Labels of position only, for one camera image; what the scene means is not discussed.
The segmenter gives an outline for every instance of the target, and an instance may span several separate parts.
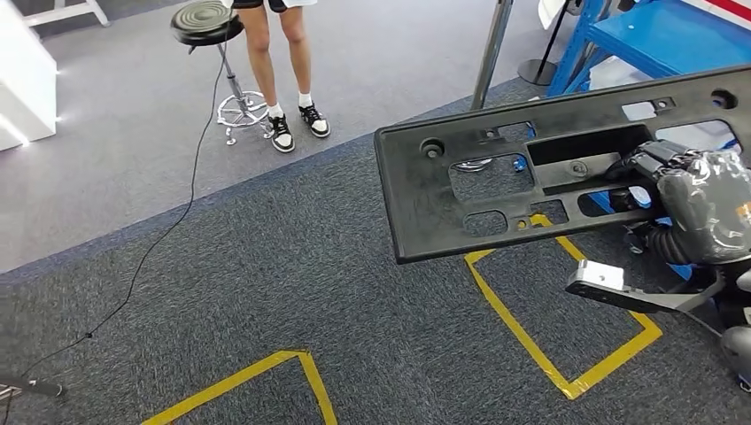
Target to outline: white cabinet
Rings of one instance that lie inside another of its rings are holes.
[[[55,134],[58,66],[10,0],[0,0],[0,150]]]

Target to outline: white furniture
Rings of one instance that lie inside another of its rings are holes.
[[[36,15],[26,16],[26,25],[34,27],[47,22],[53,22],[61,19],[72,18],[73,16],[84,15],[86,13],[94,13],[97,15],[99,22],[109,27],[110,21],[107,19],[107,15],[102,12],[102,8],[99,7],[97,0],[86,0],[81,4],[74,4],[66,6],[66,0],[55,0],[55,9],[47,12],[37,13]]]
[[[0,151],[55,134],[58,64],[0,0]]]

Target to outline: floor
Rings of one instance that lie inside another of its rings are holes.
[[[515,77],[525,59],[542,55],[549,34],[535,2],[516,2],[493,83]],[[42,259],[188,199],[195,145],[209,115],[219,55],[187,48],[168,22],[180,5],[49,37],[58,61],[58,134],[27,149],[0,152],[0,271]],[[282,155],[247,130],[224,145],[212,126],[201,152],[200,196],[326,150],[352,138],[472,93],[493,2],[457,5],[326,0],[306,16],[314,51],[316,103],[334,134],[313,139],[292,119],[298,149]],[[561,55],[567,21],[553,58]],[[297,90],[278,23],[272,51],[282,106]],[[228,57],[254,88],[244,41]],[[220,97],[228,95],[221,81]]]
[[[190,193],[219,58],[188,56],[174,40],[167,23],[179,4],[129,3],[108,28],[44,30],[61,71],[59,132],[0,152],[0,358],[11,373],[122,300],[137,260]],[[393,263],[371,133],[468,108],[492,7],[311,7],[314,98],[335,133],[318,141],[292,120],[298,149],[282,155],[257,130],[227,147],[212,126],[196,209],[153,252],[122,312],[35,369],[66,396],[21,396],[9,423],[145,421],[228,376],[232,390],[175,423],[747,423],[747,395],[713,336],[683,316],[637,319],[564,294],[576,262],[555,241],[478,259],[485,286],[462,257]],[[510,81],[545,48],[536,13],[536,2],[516,2],[491,104],[540,93]],[[553,58],[571,28],[567,20]],[[278,24],[272,32],[289,110],[294,79]],[[228,54],[252,88],[244,43]],[[676,281],[660,261],[630,256],[620,237],[571,242],[631,270],[637,286]],[[609,353],[623,364],[593,380]]]
[[[538,93],[517,79],[491,100]],[[523,174],[473,178],[487,196]],[[12,371],[110,312],[181,210],[0,276]],[[364,135],[199,199],[125,309],[34,370],[65,396],[21,396],[11,423],[747,423],[748,394],[709,332],[562,290],[580,255],[624,267],[640,288],[677,282],[622,236],[467,257],[480,278],[462,256],[398,266]]]

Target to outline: rectangular cutout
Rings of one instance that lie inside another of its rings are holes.
[[[523,143],[534,137],[532,125],[529,122],[519,122],[509,126],[496,127],[497,137],[503,138],[504,142]]]
[[[505,155],[493,158],[485,169],[472,173],[461,171],[461,165],[449,168],[453,194],[460,202],[502,197],[534,188],[530,169],[521,167],[525,158],[521,155]]]
[[[508,222],[501,212],[479,212],[464,219],[464,229],[474,237],[501,235],[508,230]]]
[[[587,217],[600,217],[612,213],[648,209],[652,206],[649,192],[641,186],[630,186],[611,190],[609,193],[593,192],[582,195],[577,200],[579,209]]]
[[[641,121],[657,116],[657,114],[654,113],[654,105],[652,105],[652,102],[625,104],[621,106],[621,109],[623,109],[623,113],[626,114],[626,118],[628,118],[629,121]]]
[[[669,140],[701,151],[716,151],[730,147],[738,140],[730,126],[720,120],[661,128],[654,135],[658,140]]]
[[[611,165],[621,159],[617,152],[582,157],[571,161],[553,162],[535,167],[535,177],[540,186],[548,190],[556,186],[566,186],[586,181],[604,174]]]
[[[558,199],[532,204],[530,205],[530,209],[532,215],[543,214],[553,224],[566,224],[569,222],[566,208],[563,207],[563,202]]]
[[[650,140],[652,135],[649,130],[645,126],[635,125],[533,141],[527,144],[527,148],[532,163],[542,166],[603,153],[618,152],[623,155]]]

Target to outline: robotic arm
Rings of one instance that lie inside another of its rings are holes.
[[[720,291],[751,298],[751,171],[738,154],[647,142],[612,165],[606,178],[634,171],[656,185],[673,223],[641,224],[637,236],[671,264],[696,265],[692,279],[680,293],[649,294],[625,286],[623,271],[583,261],[567,291],[641,313],[686,312]]]

